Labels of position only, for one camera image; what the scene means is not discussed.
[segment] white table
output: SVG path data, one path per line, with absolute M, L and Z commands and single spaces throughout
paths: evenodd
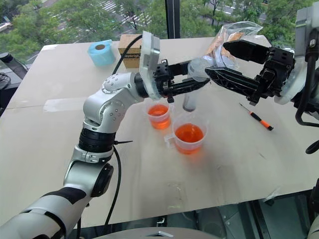
M 160 59 L 169 64 L 201 56 L 212 38 L 161 40 Z M 84 99 L 96 92 L 115 64 L 96 68 L 86 53 L 89 43 L 46 46 L 0 119 L 0 224 L 43 194 L 58 190 L 78 143 Z M 258 64 L 240 63 L 253 77 Z M 122 65 L 119 72 L 125 72 Z M 175 98 L 181 111 L 183 96 Z M 198 99 L 198 112 L 210 119 L 203 150 L 185 156 L 167 149 L 133 105 L 117 132 L 123 177 L 111 223 L 131 221 L 312 188 L 319 175 L 318 154 L 305 149 L 318 130 L 295 121 L 292 104 L 261 99 L 253 110 L 275 129 L 267 131 L 239 106 L 241 95 L 208 84 Z M 117 164 L 109 190 L 86 208 L 84 227 L 102 225 L 117 182 Z

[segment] cup handle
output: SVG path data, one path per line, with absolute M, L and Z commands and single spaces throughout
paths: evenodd
M 172 133 L 164 136 L 167 148 L 175 148 L 174 138 L 175 136 Z

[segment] cable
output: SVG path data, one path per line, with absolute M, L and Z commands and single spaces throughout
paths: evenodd
M 78 221 L 78 224 L 76 226 L 76 239 L 80 239 L 81 235 L 81 218 Z
M 315 69 L 316 69 L 316 58 L 314 56 L 310 56 L 308 59 L 308 64 L 307 64 L 307 77 L 306 77 L 304 92 L 301 96 L 301 100 L 300 100 L 295 118 L 296 118 L 296 121 L 301 125 L 319 127 L 318 123 L 304 122 L 302 119 L 302 115 L 305 112 L 308 101 L 310 99 L 311 88 L 313 85 L 313 81 L 315 79 Z
M 125 51 L 124 51 L 123 54 L 121 55 L 120 60 L 119 60 L 118 63 L 116 64 L 112 75 L 116 74 L 116 72 L 118 71 L 118 69 L 119 69 L 119 67 L 120 67 L 120 64 L 122 63 L 124 57 L 126 56 L 127 52 L 128 52 L 129 49 L 131 48 L 131 46 L 133 46 L 133 44 L 134 44 L 135 42 L 137 42 L 138 40 L 140 40 L 141 38 L 142 38 L 142 35 L 139 35 L 139 36 L 136 37 L 133 41 L 131 41 L 130 44 L 126 47 Z M 115 141 L 114 144 L 128 143 L 128 142 L 131 142 L 131 141 L 124 141 L 124 142 L 117 142 L 117 141 Z M 115 207 L 116 200 L 117 200 L 117 198 L 118 198 L 118 194 L 119 194 L 119 190 L 120 190 L 120 184 L 121 184 L 121 177 L 122 177 L 122 167 L 121 167 L 120 156 L 119 156 L 119 153 L 118 153 L 118 151 L 116 150 L 116 148 L 115 148 L 114 145 L 113 145 L 113 149 L 114 149 L 114 153 L 115 153 L 115 155 L 116 155 L 116 159 L 117 159 L 117 162 L 118 162 L 119 175 L 118 175 L 118 182 L 117 182 L 117 185 L 116 185 L 116 190 L 115 190 L 115 195 L 114 195 L 114 198 L 113 198 L 113 201 L 112 201 L 112 205 L 111 205 L 109 214 L 108 214 L 108 216 L 106 217 L 106 220 L 105 220 L 105 223 L 104 223 L 104 226 L 103 226 L 103 235 L 105 235 L 105 234 L 107 233 L 107 226 L 108 226 L 108 224 L 109 224 L 109 221 L 110 221 L 112 212 L 113 212 L 114 207 Z
M 188 216 L 186 216 L 186 215 L 185 215 L 185 213 L 182 213 L 182 215 L 184 216 L 184 218 L 185 218 L 185 219 L 187 219 L 187 220 L 189 220 L 189 221 L 193 222 L 193 220 L 192 220 L 192 219 L 190 219 Z
M 117 159 L 117 162 L 118 162 L 119 175 L 118 175 L 118 183 L 117 183 L 117 185 L 116 185 L 116 190 L 115 190 L 115 195 L 114 195 L 114 198 L 113 198 L 113 202 L 112 202 L 112 205 L 111 205 L 109 214 L 108 214 L 108 216 L 106 217 L 104 226 L 103 226 L 103 235 L 105 235 L 105 234 L 107 233 L 107 226 L 108 226 L 108 224 L 109 224 L 109 221 L 110 221 L 110 218 L 111 218 L 111 215 L 112 215 L 112 212 L 113 212 L 113 209 L 114 209 L 116 200 L 117 200 L 117 198 L 118 198 L 118 194 L 119 194 L 119 190 L 120 190 L 120 184 L 121 184 L 121 177 L 122 177 L 122 167 L 121 167 L 120 156 L 119 156 L 119 153 L 118 153 L 118 151 L 116 150 L 116 148 L 115 148 L 114 145 L 113 145 L 113 149 L 114 149 L 114 153 L 115 153 L 115 155 L 116 155 L 116 159 Z
M 10 76 L 8 76 L 6 73 L 0 72 L 0 90 L 6 88 L 10 84 L 10 82 Z
M 119 69 L 119 67 L 120 67 L 120 64 L 122 63 L 124 57 L 126 56 L 127 52 L 128 52 L 129 49 L 131 48 L 131 46 L 133 46 L 133 44 L 134 44 L 135 42 L 137 42 L 138 40 L 140 40 L 141 38 L 142 38 L 142 35 L 139 35 L 137 38 L 135 38 L 133 41 L 131 41 L 131 43 L 126 47 L 125 51 L 124 51 L 123 54 L 121 55 L 120 60 L 119 60 L 118 63 L 116 64 L 116 67 L 114 68 L 114 71 L 113 71 L 112 75 L 114 75 L 114 74 L 118 71 L 118 69 Z

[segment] plastic cup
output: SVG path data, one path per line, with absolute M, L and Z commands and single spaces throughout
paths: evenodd
M 166 145 L 176 147 L 183 154 L 198 152 L 207 135 L 208 123 L 208 120 L 194 113 L 177 117 L 172 124 L 172 134 L 164 137 Z
M 151 125 L 156 129 L 165 129 L 170 125 L 170 112 L 173 105 L 163 101 L 145 102 L 145 113 Z

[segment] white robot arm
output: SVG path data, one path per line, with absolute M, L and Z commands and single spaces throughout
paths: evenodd
M 217 84 L 245 95 L 252 104 L 258 103 L 261 97 L 275 96 L 276 102 L 293 101 L 298 108 L 305 101 L 301 114 L 317 114 L 319 86 L 318 81 L 313 81 L 319 54 L 317 12 L 319 2 L 298 12 L 295 59 L 293 53 L 279 48 L 245 41 L 227 42 L 224 47 L 232 55 L 265 63 L 260 75 L 249 79 L 240 72 L 213 67 L 207 67 L 206 73 Z M 1 226 L 2 239 L 57 239 L 69 235 L 90 200 L 103 195 L 108 188 L 113 174 L 108 161 L 113 154 L 116 131 L 128 107 L 147 97 L 165 97 L 173 102 L 173 96 L 197 90 L 210 81 L 185 79 L 175 83 L 174 76 L 187 74 L 188 62 L 169 66 L 163 60 L 158 64 L 159 49 L 159 39 L 144 32 L 140 73 L 112 75 L 86 100 L 83 129 L 65 174 L 64 187 L 42 196 Z M 318 238 L 317 227 L 313 225 L 309 238 Z
M 45 194 L 0 227 L 2 239 L 58 239 L 69 235 L 84 208 L 103 195 L 110 183 L 115 135 L 126 110 L 144 98 L 168 98 L 191 92 L 210 80 L 186 79 L 174 83 L 175 75 L 186 75 L 187 64 L 158 64 L 160 40 L 143 32 L 140 73 L 114 74 L 84 103 L 85 119 L 79 143 L 65 174 L 62 189 Z

